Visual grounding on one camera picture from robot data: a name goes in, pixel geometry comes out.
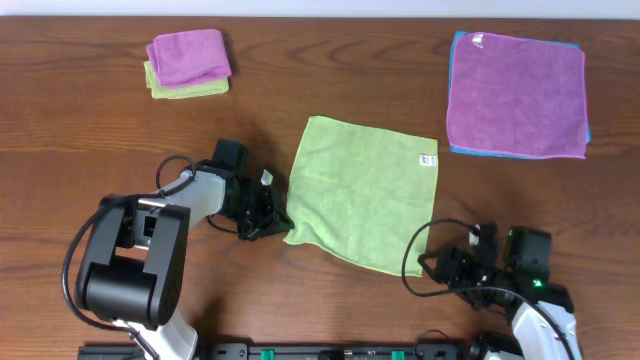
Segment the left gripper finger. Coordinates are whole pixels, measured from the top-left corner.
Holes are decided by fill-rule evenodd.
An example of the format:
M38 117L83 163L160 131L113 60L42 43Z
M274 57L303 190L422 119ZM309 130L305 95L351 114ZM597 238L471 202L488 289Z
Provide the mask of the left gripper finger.
M274 186L269 186L272 231L291 231L295 228L293 220L286 212L286 203L282 193Z
M260 225L257 228L249 230L247 232L239 233L238 238L244 241L255 241L260 238L269 237L271 235L276 235L279 233L285 233L287 231L288 226L286 224L270 223L267 225Z

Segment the green microfiber cloth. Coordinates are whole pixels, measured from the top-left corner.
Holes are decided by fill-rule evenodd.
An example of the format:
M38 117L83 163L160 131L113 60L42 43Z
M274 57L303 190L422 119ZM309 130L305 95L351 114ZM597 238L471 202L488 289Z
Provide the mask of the green microfiber cloth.
M360 267L419 277L438 180L434 139L309 118L287 193L289 245L311 244Z

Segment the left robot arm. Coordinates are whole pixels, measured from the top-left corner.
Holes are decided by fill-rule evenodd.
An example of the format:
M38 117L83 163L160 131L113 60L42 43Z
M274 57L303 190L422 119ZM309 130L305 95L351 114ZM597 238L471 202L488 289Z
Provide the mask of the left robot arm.
M189 232L216 216L245 241L295 227L272 174L245 145L221 139L173 182L100 201L63 260L67 306L94 328L128 334L145 359L195 358L198 333L177 306Z

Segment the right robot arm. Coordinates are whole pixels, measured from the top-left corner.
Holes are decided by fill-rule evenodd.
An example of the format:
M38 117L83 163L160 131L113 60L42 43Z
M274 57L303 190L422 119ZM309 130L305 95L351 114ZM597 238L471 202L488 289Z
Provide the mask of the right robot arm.
M460 359L582 358L575 309L562 285L549 281L552 237L533 228L513 226L506 237L504 260L494 223L470 225L451 219L469 234L469 250L442 246L417 257L417 263L445 290L410 293L428 298L454 294L477 311L502 309L510 335L484 332Z

